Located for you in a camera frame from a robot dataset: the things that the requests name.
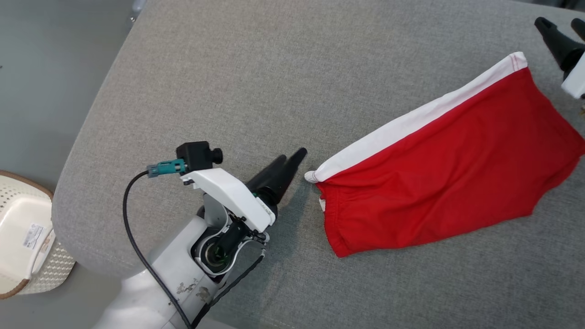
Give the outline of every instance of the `laundry basket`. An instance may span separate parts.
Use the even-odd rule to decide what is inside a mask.
[[[51,222],[53,193],[0,170],[0,299],[61,285],[75,261]]]

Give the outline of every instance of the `gray sofa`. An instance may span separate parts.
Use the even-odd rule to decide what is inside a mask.
[[[580,103],[533,26],[574,36],[582,13],[498,0],[151,0],[114,62],[54,198],[55,229],[82,265],[139,263],[123,190],[188,141],[222,148],[246,180],[277,155],[309,155],[269,229],[266,260],[212,308],[237,328],[583,328],[585,164],[534,214],[433,244],[337,258],[319,192],[302,179],[353,141],[523,51],[582,134]],[[195,214],[176,176],[140,180],[130,224],[144,251]],[[241,272],[255,259],[246,251]]]

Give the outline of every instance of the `teal connector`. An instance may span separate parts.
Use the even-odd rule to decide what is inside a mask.
[[[146,167],[148,170],[148,177],[153,178],[158,175],[184,173],[185,161],[183,159],[176,159],[173,161],[163,161],[158,164],[151,164]]]

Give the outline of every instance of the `black cable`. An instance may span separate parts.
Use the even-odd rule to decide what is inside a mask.
[[[122,201],[122,215],[124,217],[124,226],[126,227],[126,233],[128,234],[128,239],[130,240],[130,243],[132,244],[132,248],[134,248],[134,251],[138,255],[138,258],[140,258],[140,261],[142,262],[142,264],[144,264],[144,266],[150,272],[150,274],[155,279],[155,281],[163,289],[164,293],[167,294],[168,298],[171,300],[171,303],[173,305],[175,305],[175,308],[177,309],[177,312],[179,312],[179,315],[181,316],[183,322],[185,322],[187,329],[193,329],[193,327],[189,323],[189,318],[187,318],[187,315],[185,314],[185,312],[183,311],[183,309],[179,305],[179,302],[177,301],[177,299],[173,296],[171,291],[167,288],[167,286],[164,284],[164,282],[160,279],[159,275],[154,271],[152,266],[150,266],[150,264],[148,263],[146,258],[144,258],[144,256],[142,255],[140,249],[136,245],[136,241],[134,241],[134,237],[132,236],[132,232],[130,231],[130,225],[128,224],[128,214],[126,211],[126,208],[128,205],[128,194],[130,193],[130,188],[132,187],[132,185],[134,185],[134,183],[139,178],[141,178],[142,176],[146,176],[147,174],[148,174],[148,170],[143,171],[143,172],[139,173],[138,175],[136,175],[136,177],[134,177],[130,181],[130,183],[128,183],[128,186],[126,186],[126,191],[124,191],[124,199]]]
[[[191,323],[191,327],[195,328],[199,324],[199,322],[201,322],[201,319],[203,319],[203,317],[207,314],[207,312],[209,312],[209,309],[213,305],[216,305],[217,302],[221,299],[221,297],[223,297],[223,296],[225,296],[225,294],[229,293],[229,291],[232,290],[233,287],[235,287],[243,278],[245,278],[246,275],[248,275],[248,273],[250,273],[262,261],[262,259],[264,259],[264,257],[265,257],[264,249],[262,249],[262,253],[258,257],[258,259],[256,259],[256,261],[252,265],[250,265],[250,267],[248,269],[246,269],[242,274],[240,274],[240,276],[238,276],[237,279],[235,279],[232,283],[230,283],[230,285],[226,289],[224,289],[221,292],[221,294],[219,294],[215,299],[213,299],[211,301],[211,303],[205,304],[203,306],[201,311],[199,311],[199,314],[197,314],[197,316],[195,317],[195,320],[193,320],[193,322]]]

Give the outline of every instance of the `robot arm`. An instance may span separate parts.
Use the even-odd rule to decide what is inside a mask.
[[[557,26],[546,18],[539,17],[534,25],[542,35],[546,46],[563,71],[561,87],[574,98],[585,99],[585,44],[576,42],[561,33]],[[573,30],[585,40],[585,22],[576,18],[571,22]]]
[[[204,207],[150,252],[147,264],[153,272],[140,268],[122,281],[121,292],[94,329],[196,327],[207,310],[264,257],[270,239],[265,230],[274,224],[277,205],[306,154],[301,148],[288,160],[281,155],[246,184],[212,167],[221,163],[223,156],[220,149],[210,150],[208,142],[185,143],[177,148],[177,160],[148,166],[141,175],[179,173],[184,185],[201,189]],[[215,297],[226,285],[239,251],[248,243],[261,246],[260,257]]]

